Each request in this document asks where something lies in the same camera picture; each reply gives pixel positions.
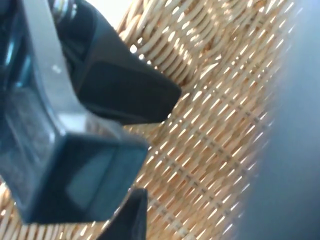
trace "black plastic part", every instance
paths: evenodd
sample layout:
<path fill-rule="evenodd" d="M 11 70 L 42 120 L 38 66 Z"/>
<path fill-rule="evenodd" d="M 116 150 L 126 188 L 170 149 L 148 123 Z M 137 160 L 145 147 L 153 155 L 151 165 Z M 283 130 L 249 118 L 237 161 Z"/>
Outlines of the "black plastic part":
<path fill-rule="evenodd" d="M 93 113 L 127 124 L 167 119 L 181 89 L 133 55 L 108 21 L 86 1 L 61 39 L 80 101 Z"/>
<path fill-rule="evenodd" d="M 124 207 L 97 240 L 146 240 L 147 208 L 147 190 L 133 190 Z"/>
<path fill-rule="evenodd" d="M 0 76 L 0 175 L 24 223 L 106 221 L 148 144 L 80 104 L 48 2 L 17 3 Z"/>

